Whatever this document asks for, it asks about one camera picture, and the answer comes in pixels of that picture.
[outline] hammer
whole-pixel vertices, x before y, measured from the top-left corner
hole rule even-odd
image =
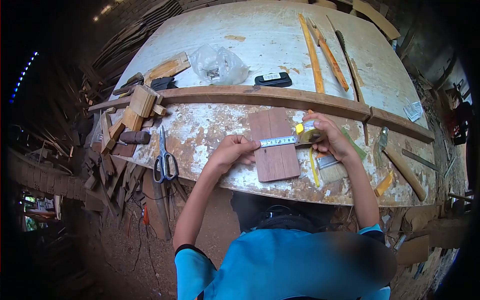
[[[388,143],[388,128],[382,127],[380,131],[379,138],[377,139],[378,149],[375,151],[385,152],[388,158],[393,162],[395,167],[400,171],[400,173],[405,177],[407,182],[411,185],[420,201],[427,198],[427,193],[423,189],[420,181],[413,171],[408,167],[408,163],[403,159],[403,157]]]

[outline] worn white tabletop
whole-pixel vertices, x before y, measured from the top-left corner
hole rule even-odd
[[[325,15],[328,15],[336,29],[342,32],[347,52],[354,60],[356,72],[362,79],[360,88],[366,104],[406,117],[403,106],[407,101],[418,101],[418,96],[401,61],[375,25],[328,8],[286,1],[249,1],[217,5],[168,19],[138,51],[116,88],[137,72],[145,74],[179,52],[185,51],[187,55],[191,55],[199,46],[209,43],[224,46],[251,66],[249,76],[242,84],[253,85],[254,78],[258,75],[288,71],[293,82],[289,88],[315,91],[310,58],[298,21],[299,12],[312,17],[320,26],[347,83],[353,86],[340,45]],[[343,91],[320,48],[317,48],[317,56],[325,93],[354,101],[353,88]],[[209,85],[208,82],[203,82],[192,68],[177,74],[175,80],[178,87]],[[268,107],[175,104],[167,106],[167,109],[166,117],[161,121],[157,120],[152,128],[144,129],[152,134],[150,144],[139,145],[134,156],[128,160],[153,168],[153,162],[158,155],[158,126],[161,122],[167,131],[167,149],[177,158],[180,177],[196,180],[221,139],[226,134],[233,133],[249,137],[248,113]],[[119,109],[112,116],[112,121],[115,122],[122,113],[123,109]],[[287,114],[294,127],[301,122],[305,112],[287,109]],[[391,162],[383,168],[377,169],[374,166],[372,148],[380,128],[368,126],[370,140],[367,146],[361,122],[335,116],[331,118],[338,126],[345,127],[356,144],[368,154],[363,164],[372,187],[376,187],[390,169],[395,170],[394,183],[378,198],[380,206],[433,204],[435,171],[405,158],[428,193],[424,202],[418,201],[410,185]],[[424,115],[416,123],[427,127]],[[431,144],[396,132],[390,132],[389,141],[399,152],[405,148],[434,163]],[[292,200],[352,205],[348,178],[329,184],[324,184],[321,180],[320,187],[317,188],[308,149],[297,149],[297,156],[301,169],[301,176],[297,179],[261,183],[257,179],[255,166],[236,165],[222,178],[220,186]]]

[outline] hammer handle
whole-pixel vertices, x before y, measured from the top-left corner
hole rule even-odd
[[[403,157],[389,144],[385,147],[384,152],[394,163],[395,167],[400,171],[403,177],[405,177],[407,182],[411,185],[419,197],[419,200],[425,200],[425,198],[427,198],[427,193],[421,186],[420,181],[418,180],[417,176],[415,176],[412,169],[408,167],[408,163],[403,159]]]

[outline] scissors handle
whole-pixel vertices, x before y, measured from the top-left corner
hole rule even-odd
[[[170,175],[168,157],[171,157],[173,162],[173,174]],[[165,152],[162,155],[159,155],[155,159],[155,164],[153,166],[153,180],[156,183],[162,183],[163,180],[172,180],[179,175],[179,169],[177,166],[177,161],[175,157],[168,152]]]

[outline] yellow cord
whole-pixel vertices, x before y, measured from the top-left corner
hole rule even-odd
[[[312,151],[313,151],[313,147],[310,147],[310,151],[309,151],[309,155],[310,155],[310,166],[312,167],[313,179],[315,179],[315,185],[316,185],[317,187],[319,187],[319,186],[320,186],[320,182],[319,182],[319,180],[318,180],[317,171],[315,170],[315,164],[313,163]]]

